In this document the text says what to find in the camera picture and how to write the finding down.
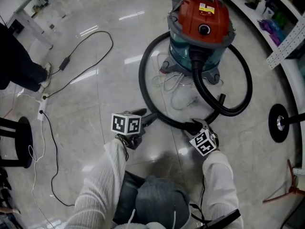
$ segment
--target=glossy tile floor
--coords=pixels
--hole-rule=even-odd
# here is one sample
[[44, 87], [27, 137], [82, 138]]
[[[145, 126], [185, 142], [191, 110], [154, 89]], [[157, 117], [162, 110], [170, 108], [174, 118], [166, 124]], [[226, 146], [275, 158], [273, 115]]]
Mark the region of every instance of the glossy tile floor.
[[[54, 192], [65, 203], [73, 204], [83, 178], [103, 154], [103, 144], [110, 141], [111, 113], [145, 107], [138, 84], [138, 68], [147, 45], [158, 35], [167, 31], [166, 16], [171, 0], [56, 0], [67, 16], [58, 18], [51, 7], [46, 7], [35, 18], [54, 42], [48, 50], [24, 30], [18, 39], [29, 51], [32, 59], [44, 64], [49, 61], [57, 70], [62, 60], [71, 53], [80, 40], [93, 29], [108, 31], [113, 38], [111, 53], [96, 67], [70, 84], [48, 101], [55, 139], [59, 148], [59, 174], [54, 180]], [[265, 59], [270, 51], [251, 23], [227, 1], [230, 16], [236, 28], [233, 45], [246, 59], [253, 77], [253, 96], [248, 108], [237, 117], [219, 116], [212, 128], [219, 135], [220, 150], [228, 157], [234, 170], [234, 180], [240, 201], [240, 211], [245, 228], [279, 228], [297, 198], [290, 196], [263, 205], [262, 201], [284, 193], [290, 177], [286, 160], [295, 163], [296, 147], [299, 145], [297, 128], [291, 128], [288, 138], [276, 144], [269, 136], [268, 113], [275, 103], [283, 104], [293, 113], [292, 97], [288, 83], [280, 69], [270, 71]], [[52, 32], [47, 23], [55, 25]], [[97, 62], [109, 49], [111, 41], [105, 33], [91, 36], [75, 51], [65, 71], [53, 76], [47, 93], [63, 87], [85, 68]], [[154, 51], [146, 75], [150, 95], [155, 104], [167, 115], [180, 121], [189, 118], [205, 118], [211, 108], [200, 98], [191, 84], [180, 85], [173, 104], [183, 106], [191, 98], [198, 101], [177, 111], [170, 105], [170, 94], [164, 94], [161, 86], [152, 85], [158, 73], [158, 64], [166, 57], [168, 41]], [[235, 56], [227, 50], [219, 66], [223, 85], [209, 85], [214, 96], [225, 93], [225, 105], [235, 106], [243, 100], [246, 91], [244, 72]], [[168, 88], [175, 79], [168, 81]], [[39, 104], [23, 94], [39, 98], [38, 94], [10, 84], [0, 93], [0, 116], [18, 120], [26, 116], [31, 123], [34, 149], [42, 154], [41, 124], [37, 120]], [[48, 123], [43, 122], [46, 152], [37, 163], [37, 183], [34, 190], [37, 202], [49, 221], [57, 229], [63, 228], [73, 207], [59, 203], [51, 191], [51, 177], [56, 172], [55, 146]], [[1, 155], [16, 157], [14, 142], [3, 138]], [[185, 135], [159, 120], [147, 129], [143, 143], [130, 152], [127, 170], [146, 177], [167, 177], [187, 189], [195, 202], [202, 190], [203, 160], [190, 146]], [[37, 209], [31, 196], [34, 179], [33, 164], [29, 169], [7, 168], [12, 196], [20, 209], [22, 223], [29, 229], [51, 228]]]

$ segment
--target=white sleeve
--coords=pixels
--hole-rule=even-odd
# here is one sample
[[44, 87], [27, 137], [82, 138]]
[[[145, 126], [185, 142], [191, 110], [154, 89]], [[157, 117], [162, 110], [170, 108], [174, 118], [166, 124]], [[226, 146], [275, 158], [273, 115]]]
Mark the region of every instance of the white sleeve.
[[111, 227], [119, 201], [126, 160], [122, 143], [114, 139], [104, 145], [105, 153], [84, 180], [75, 209], [65, 228]]
[[[203, 215], [214, 220], [238, 209], [238, 198], [233, 181], [233, 171], [227, 157], [220, 151], [213, 151], [203, 163], [205, 192]], [[227, 229], [243, 229], [240, 216]]]

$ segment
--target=table leg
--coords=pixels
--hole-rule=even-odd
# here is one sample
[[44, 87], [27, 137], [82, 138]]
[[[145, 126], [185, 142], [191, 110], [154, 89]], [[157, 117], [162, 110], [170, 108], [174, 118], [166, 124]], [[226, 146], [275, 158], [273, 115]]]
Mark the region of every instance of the table leg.
[[53, 47], [52, 42], [47, 39], [46, 37], [44, 37], [39, 31], [36, 30], [35, 27], [33, 27], [30, 22], [28, 22], [26, 20], [26, 18], [23, 17], [22, 14], [16, 13], [15, 14], [15, 18], [16, 20], [18, 20], [25, 28], [27, 28], [28, 30], [30, 30], [33, 35], [42, 43], [48, 45], [50, 47], [50, 49]]
[[53, 8], [58, 12], [60, 17], [65, 17], [66, 15], [64, 12], [61, 10], [61, 8], [58, 6], [58, 4], [55, 2], [55, 0], [49, 0], [49, 3], [52, 4]]
[[22, 15], [22, 16], [24, 17], [24, 19], [26, 19], [26, 20], [27, 20], [36, 30], [38, 30], [41, 34], [44, 32], [43, 28], [41, 28], [41, 27], [39, 26], [39, 24], [37, 24], [36, 21], [33, 20], [33, 19], [31, 18], [30, 15], [27, 14], [26, 11], [21, 10], [19, 13], [20, 13], [20, 15]]

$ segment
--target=black stool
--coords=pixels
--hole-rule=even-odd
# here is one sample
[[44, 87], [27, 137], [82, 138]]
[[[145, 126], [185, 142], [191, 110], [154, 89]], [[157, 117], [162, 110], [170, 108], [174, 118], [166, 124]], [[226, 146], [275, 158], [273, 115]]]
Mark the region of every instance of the black stool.
[[269, 132], [272, 139], [277, 143], [285, 141], [289, 132], [289, 125], [305, 120], [305, 113], [288, 117], [284, 106], [275, 104], [269, 112]]
[[18, 122], [0, 118], [0, 127], [14, 129], [13, 131], [6, 131], [0, 129], [0, 136], [7, 136], [15, 139], [15, 148], [17, 153], [17, 160], [1, 159], [0, 167], [24, 167], [29, 168], [32, 163], [31, 155], [33, 156], [32, 130], [29, 120], [26, 117], [21, 117]]

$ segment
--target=black round base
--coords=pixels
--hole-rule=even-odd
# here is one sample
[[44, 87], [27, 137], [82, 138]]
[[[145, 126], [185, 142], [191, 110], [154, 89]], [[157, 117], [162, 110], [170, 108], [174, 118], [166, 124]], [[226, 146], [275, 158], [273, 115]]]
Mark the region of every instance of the black round base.
[[18, 123], [23, 124], [16, 129], [15, 148], [18, 160], [23, 164], [24, 168], [29, 168], [32, 163], [33, 147], [32, 129], [29, 120], [26, 117], [21, 117]]
[[278, 127], [279, 116], [283, 119], [288, 118], [288, 113], [284, 106], [281, 104], [275, 104], [272, 106], [269, 113], [269, 132], [272, 139], [277, 143], [282, 143], [288, 136], [289, 125], [282, 126], [282, 130]]

